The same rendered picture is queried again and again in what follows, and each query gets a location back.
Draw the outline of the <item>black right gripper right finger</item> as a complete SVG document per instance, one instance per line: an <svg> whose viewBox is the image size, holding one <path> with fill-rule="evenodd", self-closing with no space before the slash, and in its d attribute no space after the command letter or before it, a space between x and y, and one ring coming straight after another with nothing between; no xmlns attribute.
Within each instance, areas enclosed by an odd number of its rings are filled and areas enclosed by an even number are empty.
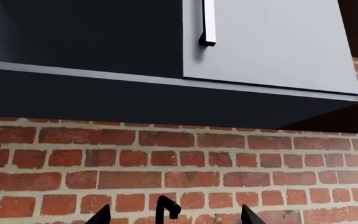
<svg viewBox="0 0 358 224"><path fill-rule="evenodd" d="M242 205L241 222L242 224L265 224L247 205Z"/></svg>

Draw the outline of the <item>black curved faucet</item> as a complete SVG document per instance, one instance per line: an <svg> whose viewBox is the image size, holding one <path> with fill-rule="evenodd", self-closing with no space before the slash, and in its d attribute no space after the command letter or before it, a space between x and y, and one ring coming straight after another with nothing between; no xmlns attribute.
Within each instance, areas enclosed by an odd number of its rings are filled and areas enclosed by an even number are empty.
<svg viewBox="0 0 358 224"><path fill-rule="evenodd" d="M169 212L169 219L177 220L181 212L181 206L165 195L159 196L155 209L155 224L164 224L164 211Z"/></svg>

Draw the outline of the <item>grey-blue cabinet door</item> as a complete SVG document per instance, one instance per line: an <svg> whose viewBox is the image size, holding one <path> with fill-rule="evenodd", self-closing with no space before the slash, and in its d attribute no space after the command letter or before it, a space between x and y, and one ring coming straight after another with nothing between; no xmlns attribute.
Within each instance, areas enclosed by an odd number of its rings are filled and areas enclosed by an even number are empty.
<svg viewBox="0 0 358 224"><path fill-rule="evenodd" d="M357 95L337 0L214 0L216 44L202 46L202 0L183 0L183 76Z"/></svg>

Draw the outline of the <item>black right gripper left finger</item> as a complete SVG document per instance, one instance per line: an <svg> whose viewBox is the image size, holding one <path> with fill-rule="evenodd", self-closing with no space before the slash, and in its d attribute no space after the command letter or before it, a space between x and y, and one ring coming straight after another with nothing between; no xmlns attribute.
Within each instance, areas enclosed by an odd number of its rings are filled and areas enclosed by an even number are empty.
<svg viewBox="0 0 358 224"><path fill-rule="evenodd" d="M110 206L107 204L103 206L98 212L96 212L86 224L110 224L111 214Z"/></svg>

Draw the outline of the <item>dark blue wall cabinet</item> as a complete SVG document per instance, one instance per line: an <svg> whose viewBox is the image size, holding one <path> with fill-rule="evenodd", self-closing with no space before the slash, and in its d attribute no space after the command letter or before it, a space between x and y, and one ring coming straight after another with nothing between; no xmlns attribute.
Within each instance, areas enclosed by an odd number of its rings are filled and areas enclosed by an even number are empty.
<svg viewBox="0 0 358 224"><path fill-rule="evenodd" d="M0 0L0 117L358 134L358 94L184 77L182 2Z"/></svg>

